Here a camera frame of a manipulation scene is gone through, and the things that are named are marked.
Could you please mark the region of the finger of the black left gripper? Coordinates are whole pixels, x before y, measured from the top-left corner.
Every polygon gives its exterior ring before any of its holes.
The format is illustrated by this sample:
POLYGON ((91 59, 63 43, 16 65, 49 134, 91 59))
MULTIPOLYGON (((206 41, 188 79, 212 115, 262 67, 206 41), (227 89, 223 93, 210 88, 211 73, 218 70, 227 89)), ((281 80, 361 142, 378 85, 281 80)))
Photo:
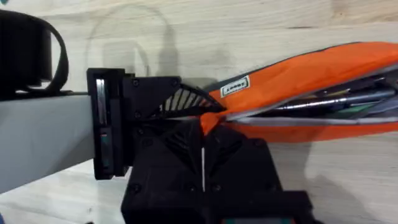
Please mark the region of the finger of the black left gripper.
POLYGON ((180 77, 140 77, 123 80, 123 114, 127 120, 200 116, 225 110, 201 88, 180 77))
POLYGON ((198 170, 199 120, 138 123, 131 131, 129 165, 135 170, 198 170))

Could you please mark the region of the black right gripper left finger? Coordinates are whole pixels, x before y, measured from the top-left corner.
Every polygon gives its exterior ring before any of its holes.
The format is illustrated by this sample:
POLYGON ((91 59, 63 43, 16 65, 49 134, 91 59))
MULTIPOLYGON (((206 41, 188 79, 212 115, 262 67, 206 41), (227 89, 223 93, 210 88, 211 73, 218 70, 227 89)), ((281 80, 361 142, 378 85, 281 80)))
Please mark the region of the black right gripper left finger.
POLYGON ((121 213, 126 223, 203 223, 201 214, 203 134, 199 124, 198 170, 135 170, 121 213))

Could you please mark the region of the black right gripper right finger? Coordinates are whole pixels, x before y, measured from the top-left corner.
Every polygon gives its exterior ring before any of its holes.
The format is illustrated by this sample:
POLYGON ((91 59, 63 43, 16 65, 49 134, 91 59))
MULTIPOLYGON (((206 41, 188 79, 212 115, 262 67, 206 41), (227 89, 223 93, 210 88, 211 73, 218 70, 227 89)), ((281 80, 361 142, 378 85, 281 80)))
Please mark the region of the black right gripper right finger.
POLYGON ((282 190, 267 143, 226 126, 205 138, 209 206, 217 223, 281 223, 268 197, 282 190))

